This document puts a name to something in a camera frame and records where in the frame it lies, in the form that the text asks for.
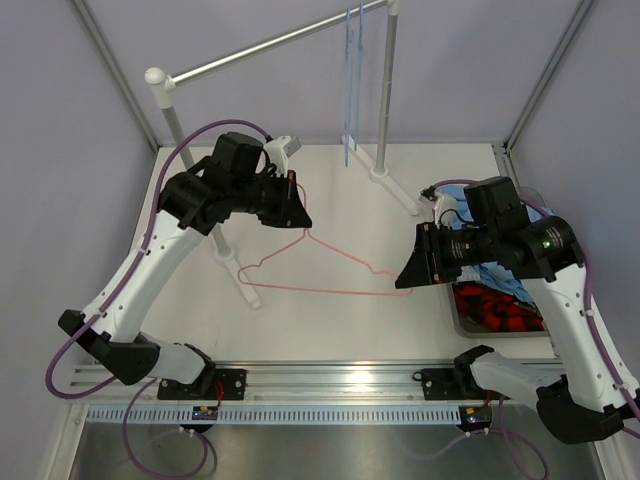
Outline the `pink wire hanger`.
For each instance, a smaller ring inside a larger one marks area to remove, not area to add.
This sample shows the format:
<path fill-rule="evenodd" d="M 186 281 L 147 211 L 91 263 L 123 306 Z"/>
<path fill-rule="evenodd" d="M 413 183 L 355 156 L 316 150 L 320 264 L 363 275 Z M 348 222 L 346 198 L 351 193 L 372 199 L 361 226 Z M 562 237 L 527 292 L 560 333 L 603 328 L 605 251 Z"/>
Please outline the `pink wire hanger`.
<path fill-rule="evenodd" d="M 394 288 L 414 218 L 377 187 L 348 182 L 299 187 L 310 229 L 277 230 L 248 219 L 235 225 L 241 271 L 261 289 L 372 299 L 406 299 Z"/>

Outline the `red black plaid shirt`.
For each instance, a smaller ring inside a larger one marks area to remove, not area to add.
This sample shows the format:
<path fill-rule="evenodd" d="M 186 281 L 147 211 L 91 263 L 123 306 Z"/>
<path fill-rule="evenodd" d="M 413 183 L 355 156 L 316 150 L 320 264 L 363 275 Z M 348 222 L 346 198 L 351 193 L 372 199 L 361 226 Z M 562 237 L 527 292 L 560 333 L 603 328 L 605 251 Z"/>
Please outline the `red black plaid shirt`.
<path fill-rule="evenodd" d="M 478 283 L 452 287 L 458 313 L 492 333 L 543 332 L 542 316 L 532 304 Z"/>

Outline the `light blue shirt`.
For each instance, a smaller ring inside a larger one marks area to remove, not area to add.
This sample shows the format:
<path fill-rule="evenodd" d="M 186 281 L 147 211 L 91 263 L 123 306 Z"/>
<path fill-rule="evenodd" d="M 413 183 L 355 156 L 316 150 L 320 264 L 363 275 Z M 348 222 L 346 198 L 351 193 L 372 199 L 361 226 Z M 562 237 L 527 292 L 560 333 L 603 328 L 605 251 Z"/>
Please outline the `light blue shirt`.
<path fill-rule="evenodd" d="M 464 185 L 461 183 L 447 184 L 437 187 L 439 191 L 447 193 L 457 200 L 457 221 L 453 227 L 455 230 L 464 228 L 472 222 L 468 203 L 464 195 Z M 542 218 L 541 211 L 551 214 L 543 197 L 534 189 L 528 187 L 516 188 L 520 199 L 527 204 L 526 210 L 531 221 Z M 507 293 L 516 297 L 520 302 L 533 304 L 533 299 L 522 283 L 517 280 L 511 271 L 500 266 L 497 262 L 487 262 L 478 266 L 462 268 L 461 275 L 454 281 L 455 284 L 479 283 L 492 289 Z"/>

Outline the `blue wire hanger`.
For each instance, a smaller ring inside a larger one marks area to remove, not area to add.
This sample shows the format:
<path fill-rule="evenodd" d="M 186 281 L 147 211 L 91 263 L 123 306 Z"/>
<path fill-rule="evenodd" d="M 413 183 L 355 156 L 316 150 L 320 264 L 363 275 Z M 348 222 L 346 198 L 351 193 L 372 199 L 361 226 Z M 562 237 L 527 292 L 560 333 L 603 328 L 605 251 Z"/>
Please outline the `blue wire hanger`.
<path fill-rule="evenodd" d="M 355 59 L 354 35 L 355 23 L 351 14 L 351 7 L 347 7 L 345 17 L 345 118 L 344 118 L 344 166 L 349 166 L 350 158 L 350 132 L 352 118 L 352 95 L 353 95 L 353 71 Z"/>
<path fill-rule="evenodd" d="M 360 1 L 358 5 L 358 28 L 357 28 L 357 43 L 355 55 L 356 59 L 352 60 L 352 77 L 351 77 L 351 98 L 349 100 L 350 106 L 350 120 L 349 120 L 349 132 L 352 134 L 354 140 L 354 151 L 359 147 L 360 136 L 360 105 L 361 105 L 361 89 L 362 89 L 362 72 L 364 64 L 364 2 Z"/>

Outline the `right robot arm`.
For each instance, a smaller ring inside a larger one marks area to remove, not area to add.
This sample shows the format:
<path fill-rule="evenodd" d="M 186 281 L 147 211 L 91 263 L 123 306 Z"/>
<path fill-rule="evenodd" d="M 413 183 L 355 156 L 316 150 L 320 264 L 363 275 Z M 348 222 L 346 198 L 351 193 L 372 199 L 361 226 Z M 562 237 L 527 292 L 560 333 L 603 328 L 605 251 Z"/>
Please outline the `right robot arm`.
<path fill-rule="evenodd" d="M 434 204 L 431 222 L 416 227 L 413 250 L 398 289 L 452 283 L 463 268 L 495 262 L 531 296 L 564 371 L 549 373 L 474 347 L 453 361 L 452 381 L 466 397 L 492 391 L 535 411 L 565 444 L 605 440 L 639 416 L 639 381 L 619 355 L 591 291 L 591 270 L 570 225 L 531 205 L 513 181 L 496 176 L 460 181 L 471 216 L 461 228 L 440 221 L 446 214 L 441 184 L 424 189 Z"/>

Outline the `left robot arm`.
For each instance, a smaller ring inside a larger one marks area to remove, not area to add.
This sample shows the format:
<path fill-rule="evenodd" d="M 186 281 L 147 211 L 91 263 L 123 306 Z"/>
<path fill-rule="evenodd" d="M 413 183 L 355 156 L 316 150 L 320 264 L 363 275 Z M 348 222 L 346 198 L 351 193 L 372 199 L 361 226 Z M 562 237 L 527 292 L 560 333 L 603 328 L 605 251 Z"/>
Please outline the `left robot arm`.
<path fill-rule="evenodd" d="M 219 392 L 209 356 L 189 344 L 153 339 L 141 326 L 176 268 L 232 214 L 254 215 L 271 228 L 311 227 L 288 167 L 300 147 L 294 136 L 221 135 L 210 155 L 155 189 L 136 249 L 89 305 L 61 315 L 59 327 L 124 385 L 150 377 L 175 383 L 189 399 Z"/>

